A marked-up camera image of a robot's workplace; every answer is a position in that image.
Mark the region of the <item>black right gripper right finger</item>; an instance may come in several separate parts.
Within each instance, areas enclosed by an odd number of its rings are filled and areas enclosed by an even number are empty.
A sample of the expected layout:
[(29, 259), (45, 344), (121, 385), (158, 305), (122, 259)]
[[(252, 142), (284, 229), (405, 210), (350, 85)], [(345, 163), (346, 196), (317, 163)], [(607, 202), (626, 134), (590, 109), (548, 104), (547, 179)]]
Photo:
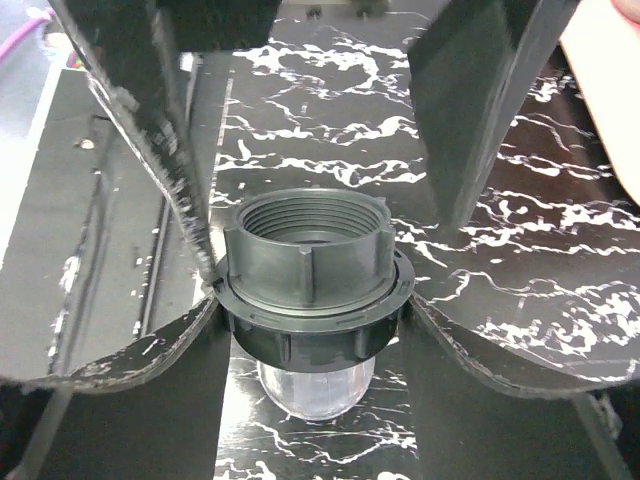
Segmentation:
[(422, 478), (638, 478), (638, 381), (538, 366), (418, 296), (399, 333)]

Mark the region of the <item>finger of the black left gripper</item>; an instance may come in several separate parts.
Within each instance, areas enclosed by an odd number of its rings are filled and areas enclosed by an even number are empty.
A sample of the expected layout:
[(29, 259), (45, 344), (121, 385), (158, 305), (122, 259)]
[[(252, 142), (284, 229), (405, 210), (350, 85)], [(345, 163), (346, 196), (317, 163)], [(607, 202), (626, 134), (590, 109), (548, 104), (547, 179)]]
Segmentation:
[(208, 210), (179, 89), (180, 52), (158, 1), (54, 1), (89, 87), (170, 203), (203, 282), (217, 279)]
[(409, 48), (427, 206), (440, 227), (468, 223), (515, 114), (577, 6), (450, 1)]

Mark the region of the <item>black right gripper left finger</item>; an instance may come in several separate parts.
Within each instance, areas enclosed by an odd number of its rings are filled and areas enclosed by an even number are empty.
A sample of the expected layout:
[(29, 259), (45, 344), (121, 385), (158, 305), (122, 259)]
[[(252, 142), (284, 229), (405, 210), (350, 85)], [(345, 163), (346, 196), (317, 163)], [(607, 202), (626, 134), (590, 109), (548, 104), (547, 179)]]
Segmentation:
[(207, 297), (71, 374), (2, 376), (2, 478), (213, 478), (229, 350)]

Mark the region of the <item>grey threaded adapter fitting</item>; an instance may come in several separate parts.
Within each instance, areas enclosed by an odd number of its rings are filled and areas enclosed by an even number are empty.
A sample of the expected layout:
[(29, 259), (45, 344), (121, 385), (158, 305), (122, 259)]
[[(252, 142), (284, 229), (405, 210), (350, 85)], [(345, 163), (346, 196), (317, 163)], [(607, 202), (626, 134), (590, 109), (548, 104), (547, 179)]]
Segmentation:
[(272, 312), (358, 309), (395, 281), (385, 201), (353, 190), (293, 188), (237, 205), (217, 264), (242, 300)]

